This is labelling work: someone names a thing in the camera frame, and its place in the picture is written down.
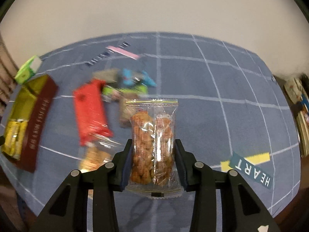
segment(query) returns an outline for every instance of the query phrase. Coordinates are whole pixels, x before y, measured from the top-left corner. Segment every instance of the beige wall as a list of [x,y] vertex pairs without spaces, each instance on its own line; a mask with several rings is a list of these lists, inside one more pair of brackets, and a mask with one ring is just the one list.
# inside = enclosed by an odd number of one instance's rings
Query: beige wall
[[19,66],[85,38],[135,31],[217,38],[256,52],[274,74],[309,73],[309,24],[293,0],[16,0],[0,24]]

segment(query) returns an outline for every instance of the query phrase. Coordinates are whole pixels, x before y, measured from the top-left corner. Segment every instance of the red snack bag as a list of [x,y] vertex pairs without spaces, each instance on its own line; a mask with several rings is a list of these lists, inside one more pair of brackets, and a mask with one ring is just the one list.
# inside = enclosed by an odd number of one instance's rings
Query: red snack bag
[[107,126],[103,101],[101,99],[101,88],[105,81],[93,79],[73,91],[75,115],[80,138],[80,145],[91,142],[93,135],[99,134],[112,137],[112,132]]

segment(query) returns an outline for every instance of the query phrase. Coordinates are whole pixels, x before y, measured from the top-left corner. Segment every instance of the yellow packet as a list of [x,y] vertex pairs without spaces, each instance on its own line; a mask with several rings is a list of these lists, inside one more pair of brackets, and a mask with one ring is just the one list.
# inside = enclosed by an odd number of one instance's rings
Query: yellow packet
[[20,123],[20,128],[17,134],[17,141],[15,146],[15,154],[13,155],[14,159],[20,160],[21,150],[23,148],[23,139],[25,136],[27,125],[28,125],[27,121],[23,121]]
[[13,156],[15,154],[15,144],[19,127],[20,122],[17,121],[8,122],[7,134],[5,136],[3,152],[5,152],[9,156]]

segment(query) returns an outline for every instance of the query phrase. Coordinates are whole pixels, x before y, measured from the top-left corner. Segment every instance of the blue tablecloth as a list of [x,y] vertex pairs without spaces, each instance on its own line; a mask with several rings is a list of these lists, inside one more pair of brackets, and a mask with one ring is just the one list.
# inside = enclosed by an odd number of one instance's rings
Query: blue tablecloth
[[[140,62],[114,54],[89,67],[85,63],[122,41],[143,54]],[[274,177],[269,190],[244,178],[276,216],[296,195],[300,181],[298,135],[284,95],[265,63],[254,53],[225,42],[174,33],[132,33],[103,36],[65,46],[41,57],[38,75],[49,74],[59,86],[41,136],[37,170],[16,169],[1,155],[0,164],[18,193],[38,215],[68,173],[78,168],[85,149],[78,144],[72,91],[92,72],[112,68],[144,69],[156,81],[150,98],[177,98],[176,136],[187,151],[216,170],[233,151],[247,157],[270,153],[259,165]],[[1,122],[3,133],[17,87]],[[119,126],[118,104],[106,103],[114,139],[122,144],[130,129]],[[131,192],[115,193],[121,231],[189,231],[194,193],[150,200]],[[217,193],[217,230],[221,231]],[[92,230],[92,200],[88,202]]]

